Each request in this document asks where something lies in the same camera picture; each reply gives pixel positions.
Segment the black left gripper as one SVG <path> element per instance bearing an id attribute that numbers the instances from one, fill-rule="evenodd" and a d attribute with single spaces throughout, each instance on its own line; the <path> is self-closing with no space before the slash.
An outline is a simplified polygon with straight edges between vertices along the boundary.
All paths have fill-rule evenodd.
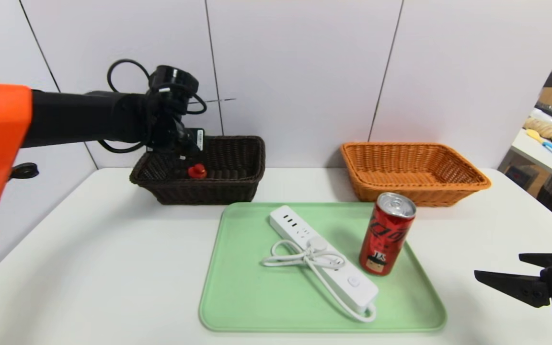
<path id="1" fill-rule="evenodd" d="M 184 162 L 188 174 L 206 174 L 206 155 L 204 150 L 204 134 L 202 128 L 188 127 L 178 138 L 178 155 L 186 157 Z"/>

